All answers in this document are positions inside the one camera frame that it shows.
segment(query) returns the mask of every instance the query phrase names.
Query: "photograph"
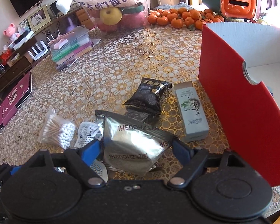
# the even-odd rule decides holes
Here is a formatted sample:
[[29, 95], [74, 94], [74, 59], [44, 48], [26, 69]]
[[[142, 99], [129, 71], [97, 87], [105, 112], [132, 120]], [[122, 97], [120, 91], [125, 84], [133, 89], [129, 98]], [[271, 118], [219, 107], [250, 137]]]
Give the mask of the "photograph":
[[33, 12], [27, 19], [33, 32], [37, 31], [51, 21], [46, 5]]
[[19, 31], [19, 34], [21, 34], [21, 35], [22, 35], [25, 31], [28, 31], [28, 32], [31, 31], [27, 19], [24, 19], [23, 21], [21, 21], [21, 22], [19, 23], [19, 25], [18, 25], [18, 31]]

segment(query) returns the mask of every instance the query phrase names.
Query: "black circular cover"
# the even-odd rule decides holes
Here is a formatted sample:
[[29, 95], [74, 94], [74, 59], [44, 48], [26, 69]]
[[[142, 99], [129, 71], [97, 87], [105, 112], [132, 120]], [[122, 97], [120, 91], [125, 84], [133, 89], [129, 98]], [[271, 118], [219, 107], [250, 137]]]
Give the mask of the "black circular cover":
[[82, 190], [73, 177], [46, 167], [28, 168], [2, 187], [1, 200], [13, 215], [28, 220], [57, 217], [79, 201]]
[[196, 204], [218, 219], [259, 217], [272, 199], [269, 184], [251, 169], [229, 167], [196, 179], [190, 187]]

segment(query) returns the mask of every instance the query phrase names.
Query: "flower pattern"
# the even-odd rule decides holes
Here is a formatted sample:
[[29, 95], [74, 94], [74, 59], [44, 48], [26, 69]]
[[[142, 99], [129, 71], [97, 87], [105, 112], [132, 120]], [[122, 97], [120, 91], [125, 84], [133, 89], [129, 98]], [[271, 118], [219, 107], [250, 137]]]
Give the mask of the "flower pattern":
[[[125, 113], [123, 103], [137, 90], [142, 77], [173, 84], [192, 81], [211, 130], [206, 139], [189, 145], [204, 147], [211, 153], [223, 152], [229, 147], [228, 140], [198, 81], [201, 37], [201, 31], [155, 26], [129, 35], [111, 34], [61, 72], [56, 70], [50, 56], [47, 57], [32, 69], [32, 93], [0, 133], [0, 164], [21, 165], [42, 148], [52, 153], [63, 151], [53, 145], [37, 143], [49, 107], [76, 126], [83, 121], [95, 121], [97, 109]], [[184, 127], [174, 89], [161, 101], [162, 114], [157, 127], [183, 136]], [[181, 169], [171, 149], [158, 163], [162, 170], [144, 177], [109, 172], [109, 178], [163, 179], [166, 182]], [[273, 200], [266, 215], [280, 209], [280, 186], [273, 188]]]

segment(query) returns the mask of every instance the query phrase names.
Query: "stack of plastic boxes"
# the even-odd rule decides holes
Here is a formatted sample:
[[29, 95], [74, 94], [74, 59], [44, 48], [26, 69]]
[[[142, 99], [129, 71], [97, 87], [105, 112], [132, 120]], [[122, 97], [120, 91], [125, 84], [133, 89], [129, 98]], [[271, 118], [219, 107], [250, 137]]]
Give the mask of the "stack of plastic boxes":
[[50, 45], [52, 60], [58, 71], [70, 66], [81, 56], [91, 51], [93, 43], [85, 27], [76, 27], [71, 32], [58, 37]]

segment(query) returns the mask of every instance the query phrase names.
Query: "pile of tangerines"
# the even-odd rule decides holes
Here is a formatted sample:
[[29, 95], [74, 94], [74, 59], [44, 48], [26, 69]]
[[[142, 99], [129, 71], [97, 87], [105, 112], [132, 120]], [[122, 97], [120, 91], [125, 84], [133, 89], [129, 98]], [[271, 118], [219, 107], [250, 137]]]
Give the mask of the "pile of tangerines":
[[220, 15], [214, 15], [212, 9], [197, 11], [195, 9], [188, 10], [185, 7], [178, 10], [174, 8], [170, 10], [158, 9], [151, 12], [147, 20], [150, 24], [161, 26], [171, 24], [176, 29], [182, 28], [185, 24], [191, 30], [202, 30], [206, 23], [224, 22], [224, 18]]

